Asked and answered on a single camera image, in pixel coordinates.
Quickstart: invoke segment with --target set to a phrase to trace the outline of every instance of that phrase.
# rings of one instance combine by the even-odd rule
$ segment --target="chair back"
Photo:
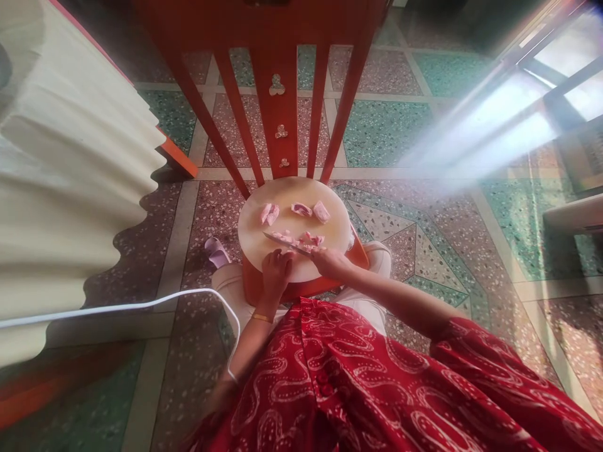
[[[306,176],[313,178],[331,45],[353,46],[320,180],[328,182],[352,109],[362,69],[387,0],[134,0],[159,48],[233,180],[247,189],[184,63],[188,52],[211,51],[258,186],[258,153],[229,50],[249,48],[273,178],[298,175],[298,45],[315,45],[316,61]]]

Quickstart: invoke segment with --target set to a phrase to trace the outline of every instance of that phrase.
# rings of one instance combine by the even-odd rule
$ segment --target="chair slat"
[[[350,57],[350,65],[347,70],[347,75],[345,76],[344,89],[341,93],[339,108],[337,109],[337,118],[335,119],[335,125],[333,126],[333,133],[331,134],[331,141],[329,142],[325,166],[320,175],[320,181],[322,183],[329,182],[331,172],[333,172],[335,159],[339,152],[339,145],[344,137],[347,120],[350,117],[350,112],[354,105],[354,96],[356,95],[356,90],[360,84],[360,78],[362,77],[364,63],[366,62],[369,50],[371,49],[373,34],[374,25],[371,20],[368,20],[362,28],[359,39],[354,45]]]
[[[275,42],[250,47],[249,55],[272,175],[274,179],[297,176],[297,46]],[[285,89],[279,94],[274,88],[271,94],[275,75]]]
[[[318,136],[320,134],[320,120],[325,95],[325,82],[327,80],[327,67],[329,65],[328,44],[316,47],[316,63],[314,69],[314,88],[312,90],[312,113],[310,115],[310,139],[308,140],[308,169],[306,177],[314,177],[316,167],[316,153],[318,149]]]
[[[237,79],[234,76],[228,49],[216,49],[214,51],[214,58],[215,62],[218,64],[218,69],[220,70],[220,75],[222,76],[224,88],[226,88],[228,101],[231,103],[234,118],[239,126],[239,132],[241,133],[241,139],[243,141],[243,146],[245,147],[245,152],[247,152],[249,162],[251,163],[253,175],[258,181],[258,186],[262,186],[264,185],[264,176],[262,175],[262,168],[259,164],[258,152],[256,151],[255,144],[253,143],[253,137],[251,136],[247,115],[245,115],[245,108],[243,107],[241,94],[239,93]]]
[[[243,197],[245,199],[249,198],[249,189],[231,154],[228,152],[226,144],[220,135],[220,131],[215,126],[214,119],[207,110],[205,102],[201,98],[201,94],[197,90],[197,86],[190,76],[188,68],[183,62],[179,47],[174,44],[170,36],[168,24],[164,23],[152,8],[147,8],[145,0],[136,0],[134,3],[138,9],[138,13],[146,22],[147,28],[153,30],[151,33],[153,43],[157,46],[157,49],[159,49],[165,62],[172,71],[176,82],[180,86],[180,89],[182,89],[182,93],[187,98],[195,115],[197,115],[199,123],[201,123],[203,129],[205,129],[207,137],[212,141],[215,150],[224,162],[224,166],[234,180],[234,183],[241,191]]]

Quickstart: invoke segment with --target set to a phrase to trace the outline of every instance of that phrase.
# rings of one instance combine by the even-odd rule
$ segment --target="hand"
[[[343,282],[356,268],[341,251],[327,248],[312,250],[312,262],[322,276]]]
[[[274,315],[281,301],[283,292],[289,284],[293,268],[293,252],[284,254],[280,249],[268,253],[262,261],[262,274],[264,277],[264,296],[256,306],[256,311],[264,315]]]

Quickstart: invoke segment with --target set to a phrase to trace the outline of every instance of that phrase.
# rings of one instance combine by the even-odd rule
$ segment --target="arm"
[[[264,294],[254,313],[267,317],[269,321],[252,317],[241,332],[229,367],[238,382],[243,381],[251,371],[272,332],[274,315],[291,276],[292,257],[291,252],[281,254],[281,250],[277,249],[262,262]],[[224,369],[207,401],[204,415],[228,410],[236,393],[237,383]]]
[[[464,317],[460,311],[432,295],[353,265],[339,251],[315,250],[312,252],[312,261],[322,276],[343,281],[345,285],[374,299],[429,339],[436,338],[450,319]]]

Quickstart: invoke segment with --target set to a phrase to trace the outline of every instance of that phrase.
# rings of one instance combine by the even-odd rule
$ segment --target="red dress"
[[[603,450],[596,421],[472,321],[450,321],[430,355],[302,298],[191,450]]]

